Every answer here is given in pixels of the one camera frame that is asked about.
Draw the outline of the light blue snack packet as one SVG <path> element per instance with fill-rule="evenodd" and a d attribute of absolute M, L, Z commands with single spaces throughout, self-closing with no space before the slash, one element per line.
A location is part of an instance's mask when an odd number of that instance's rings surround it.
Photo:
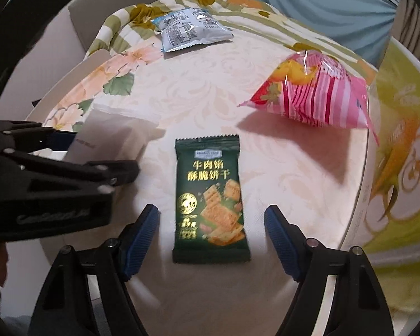
<path fill-rule="evenodd" d="M 233 33 L 206 10 L 185 8 L 152 20 L 161 35 L 164 53 L 230 40 Z"/>

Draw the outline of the blue curtain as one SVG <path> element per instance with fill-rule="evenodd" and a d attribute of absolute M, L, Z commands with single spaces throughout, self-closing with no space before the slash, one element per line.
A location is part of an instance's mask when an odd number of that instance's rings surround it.
<path fill-rule="evenodd" d="M 397 7 L 388 0 L 259 0 L 380 66 Z"/>

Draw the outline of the green storage box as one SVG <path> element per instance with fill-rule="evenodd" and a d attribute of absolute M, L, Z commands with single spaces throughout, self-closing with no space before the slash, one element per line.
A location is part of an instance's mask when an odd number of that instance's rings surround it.
<path fill-rule="evenodd" d="M 420 61 L 390 39 L 369 88 L 374 133 L 341 244 L 361 246 L 378 276 L 396 335 L 420 321 Z"/>

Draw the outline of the dark green biscuit packet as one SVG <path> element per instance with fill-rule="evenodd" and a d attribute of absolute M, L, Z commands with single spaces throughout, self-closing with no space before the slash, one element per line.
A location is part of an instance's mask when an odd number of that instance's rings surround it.
<path fill-rule="evenodd" d="M 182 264 L 249 262 L 238 166 L 240 137 L 179 139 L 175 142 L 175 152 L 173 261 Z"/>

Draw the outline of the beige right curtain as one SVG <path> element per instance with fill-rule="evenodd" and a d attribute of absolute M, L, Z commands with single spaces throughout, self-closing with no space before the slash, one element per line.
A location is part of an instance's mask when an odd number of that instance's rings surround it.
<path fill-rule="evenodd" d="M 399 0 L 391 35 L 420 60 L 420 8 L 414 0 Z"/>

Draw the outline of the striped floral blanket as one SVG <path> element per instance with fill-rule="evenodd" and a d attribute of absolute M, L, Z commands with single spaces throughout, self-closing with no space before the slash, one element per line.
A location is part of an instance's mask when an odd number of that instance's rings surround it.
<path fill-rule="evenodd" d="M 115 11 L 98 27 L 87 55 L 99 49 L 116 55 L 166 29 L 173 31 L 167 36 L 169 51 L 219 43 L 233 38 L 235 31 L 244 31 L 283 46 L 290 53 L 320 51 L 367 83 L 372 83 L 377 73 L 350 49 L 257 0 L 157 0 L 133 4 Z"/>

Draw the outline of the pink striped snack bag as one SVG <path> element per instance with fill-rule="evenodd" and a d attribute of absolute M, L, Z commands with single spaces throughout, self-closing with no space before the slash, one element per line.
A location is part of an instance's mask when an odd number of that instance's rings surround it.
<path fill-rule="evenodd" d="M 366 81 L 318 50 L 289 55 L 240 105 L 314 127 L 371 130 L 379 142 L 369 115 Z"/>

